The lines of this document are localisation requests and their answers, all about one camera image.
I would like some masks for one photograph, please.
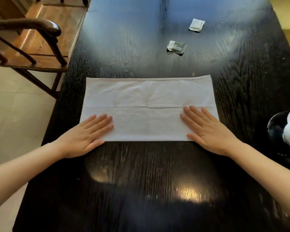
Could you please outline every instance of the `finger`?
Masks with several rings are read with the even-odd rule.
[[[198,125],[204,126],[204,124],[206,123],[206,121],[204,121],[201,117],[190,111],[188,107],[184,107],[184,112],[191,120],[196,122]]]
[[[103,115],[97,117],[96,119],[94,119],[94,120],[88,122],[87,124],[85,124],[85,125],[84,125],[84,128],[85,128],[85,129],[88,129],[88,128],[92,127],[93,125],[95,125],[95,124],[97,124],[97,123],[103,121],[103,120],[106,119],[106,118],[107,118],[107,114],[103,114]]]
[[[195,106],[190,106],[189,109],[190,109],[194,114],[196,114],[198,117],[201,117],[203,120],[205,120],[207,123],[209,123],[210,119],[209,119],[205,114],[203,114],[203,113],[200,112],[198,109],[196,109]]]
[[[113,128],[114,128],[114,125],[105,126],[104,128],[99,129],[98,131],[92,133],[90,135],[90,138],[92,140],[95,140],[95,139],[101,137],[102,135],[106,134],[107,132],[111,131]]]
[[[188,116],[185,114],[181,114],[182,121],[189,127],[191,128],[194,132],[198,133],[201,131],[202,127],[198,125],[196,122],[191,120]]]
[[[201,111],[204,115],[206,115],[211,121],[217,122],[218,120],[214,117],[205,107],[201,108]]]
[[[93,115],[93,116],[89,117],[88,119],[86,119],[86,120],[84,120],[83,122],[81,122],[81,123],[79,124],[79,126],[83,126],[83,125],[87,124],[88,122],[94,120],[96,117],[97,117],[97,115]]]
[[[92,151],[94,148],[101,146],[104,143],[102,140],[94,140],[92,143],[90,143],[86,148],[85,148],[85,154],[88,152]]]
[[[187,134],[187,137],[194,140],[197,144],[203,147],[205,144],[204,140],[197,134]]]
[[[96,131],[98,131],[99,129],[102,129],[104,128],[105,126],[107,126],[110,122],[112,122],[113,120],[113,117],[109,116],[107,117],[105,120],[99,122],[98,124],[96,125],[93,125],[92,127],[90,127],[88,130],[89,130],[89,133],[94,133]]]

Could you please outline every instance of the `person's left hand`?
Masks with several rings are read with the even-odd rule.
[[[85,155],[104,143],[98,138],[112,130],[114,125],[109,125],[112,119],[107,114],[99,117],[93,115],[65,132],[53,143],[59,147],[64,158]]]

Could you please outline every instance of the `chair seat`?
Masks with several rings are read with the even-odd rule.
[[[87,7],[52,6],[35,2],[26,17],[50,20],[61,28],[57,45],[69,63],[86,11]],[[5,56],[9,61],[1,66],[49,72],[65,72],[68,68],[68,65],[60,65],[47,42],[34,29],[24,30],[13,45],[32,56],[37,63],[32,65],[24,56],[8,49]]]

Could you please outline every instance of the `black saucer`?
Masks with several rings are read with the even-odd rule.
[[[267,124],[268,136],[277,153],[290,164],[290,146],[282,138],[289,112],[280,112],[274,115]]]

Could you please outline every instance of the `small packet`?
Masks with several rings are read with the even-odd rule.
[[[192,23],[190,24],[189,30],[200,32],[202,30],[202,27],[204,25],[205,21],[193,19]]]
[[[186,46],[186,44],[182,44],[176,41],[170,41],[167,48],[174,53],[183,54]]]

